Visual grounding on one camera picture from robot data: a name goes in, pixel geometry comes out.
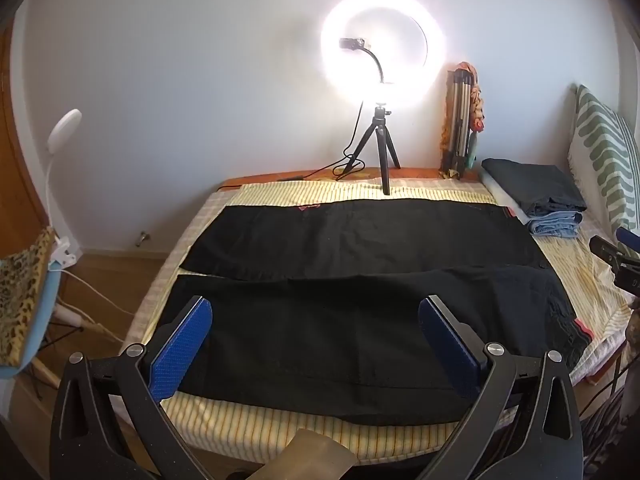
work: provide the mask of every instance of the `desk lamp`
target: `desk lamp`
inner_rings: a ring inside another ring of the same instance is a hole
[[[396,10],[414,20],[427,43],[428,54],[424,63],[394,82],[385,82],[382,66],[375,54],[366,47],[364,38],[344,37],[344,31],[351,18],[375,8]],[[444,63],[445,42],[440,27],[427,10],[415,0],[343,0],[327,16],[320,41],[326,75],[340,94],[354,102],[366,101],[376,104],[371,125],[360,139],[344,168],[344,173],[349,173],[353,169],[357,157],[375,131],[382,191],[385,195],[389,195],[386,150],[389,151],[396,168],[400,168],[400,163],[386,127],[386,116],[391,114],[386,110],[386,104],[389,102],[399,105],[417,104],[424,97]],[[372,85],[354,77],[352,60],[344,55],[345,50],[360,50],[371,56],[378,68],[380,82]]]
[[[51,160],[49,161],[49,165],[47,166],[47,173],[44,182],[44,195],[47,207],[47,217],[49,217],[50,226],[53,225],[53,220],[51,218],[51,204],[49,200],[49,178],[51,175],[51,168],[53,167],[53,161],[55,160],[56,153],[59,152],[60,148],[62,148],[71,138],[71,136],[76,132],[78,126],[80,125],[81,119],[82,114],[80,113],[80,110],[74,109],[67,112],[53,127],[51,133],[49,134],[49,139],[47,139],[47,150],[51,155]],[[58,238],[58,236],[56,235],[56,247],[51,253],[50,262],[58,262],[62,269],[75,265],[76,255],[69,252],[69,247],[70,243],[68,237],[64,236],[62,238]]]

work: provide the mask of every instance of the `blue clamp pad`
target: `blue clamp pad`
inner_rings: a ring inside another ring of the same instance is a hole
[[[475,347],[472,351],[463,337],[470,338],[473,331],[468,325],[458,322],[437,296],[420,302],[418,322],[455,391],[462,397],[475,399],[480,394],[486,367],[478,336],[473,333],[478,341],[468,341]]]
[[[629,249],[640,253],[640,237],[633,234],[631,231],[619,227],[616,229],[616,238],[621,244],[625,244]]]
[[[191,303],[193,306],[149,367],[148,388],[155,402],[173,396],[211,328],[213,312],[209,301],[194,298]]]

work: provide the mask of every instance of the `metal screw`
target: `metal screw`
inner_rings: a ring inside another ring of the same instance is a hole
[[[142,347],[142,345],[131,345],[129,348],[127,348],[127,355],[129,357],[138,357],[140,354],[142,354],[143,350],[144,348]]]
[[[504,354],[504,347],[500,343],[489,343],[486,346],[486,349],[489,351],[489,354],[491,355]]]
[[[80,361],[82,361],[82,352],[73,352],[69,356],[69,362],[73,365],[77,365]]]
[[[562,362],[562,355],[560,354],[560,352],[558,350],[552,350],[547,355],[549,356],[549,359],[551,359],[555,363],[561,363]]]

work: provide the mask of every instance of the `folded dark fabric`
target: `folded dark fabric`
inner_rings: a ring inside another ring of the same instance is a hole
[[[486,158],[482,167],[528,216],[587,209],[573,179],[556,166]]]
[[[265,281],[543,261],[503,207],[406,198],[225,207],[181,267]]]
[[[355,424],[451,422],[471,404],[420,332],[418,304],[430,294],[513,354],[555,349],[571,370],[590,342],[548,267],[276,282],[179,276],[160,324],[194,294],[211,302],[214,320],[180,391]]]

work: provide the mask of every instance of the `white cord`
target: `white cord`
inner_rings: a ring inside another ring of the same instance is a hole
[[[58,296],[57,301],[59,304],[61,304],[62,306],[66,306],[69,310],[73,310],[75,311],[77,314],[80,314],[80,316],[84,316],[85,318],[87,318],[89,321],[91,321],[92,323],[95,323],[95,319],[91,316],[89,316],[84,310],[81,310],[80,308],[73,306],[72,304],[68,304],[66,301],[63,301],[62,298],[60,298],[60,296]]]
[[[108,301],[109,303],[111,303],[111,306],[113,306],[114,308],[116,308],[117,310],[123,312],[124,314],[127,314],[128,316],[133,316],[132,313],[127,312],[126,310],[124,310],[123,308],[120,308],[119,306],[117,306],[115,303],[113,303],[113,301],[111,301],[109,298],[107,298],[103,293],[98,292],[97,290],[95,290],[95,288],[93,288],[91,285],[89,285],[85,280],[83,280],[82,278],[79,278],[78,276],[76,276],[74,273],[69,272],[66,269],[49,269],[49,272],[64,272],[65,274],[68,274],[69,276],[73,276],[76,280],[78,280],[81,283],[84,283],[86,286],[88,286],[92,291],[94,291],[98,296],[100,296],[101,298],[103,298],[105,301]]]
[[[102,323],[96,322],[94,320],[94,318],[89,316],[84,310],[81,310],[80,308],[78,308],[78,307],[76,307],[76,306],[74,306],[72,304],[69,304],[66,301],[63,301],[62,298],[60,298],[60,296],[58,296],[58,303],[60,303],[61,305],[67,307],[69,310],[73,310],[73,311],[77,312],[78,314],[80,314],[80,316],[84,316],[85,318],[87,318],[87,320],[89,320],[94,325],[97,325],[97,326],[101,327],[107,334],[109,334],[115,340],[120,341],[121,343],[124,343],[123,339],[120,339],[118,336],[116,336],[111,330],[109,330],[107,327],[105,327]]]
[[[44,177],[44,200],[47,207],[47,216],[49,217],[49,226],[53,227],[53,220],[51,218],[51,204],[50,204],[50,191],[49,191],[49,176],[51,174],[51,168],[53,167],[53,158],[49,161],[49,165],[47,166],[47,173]]]

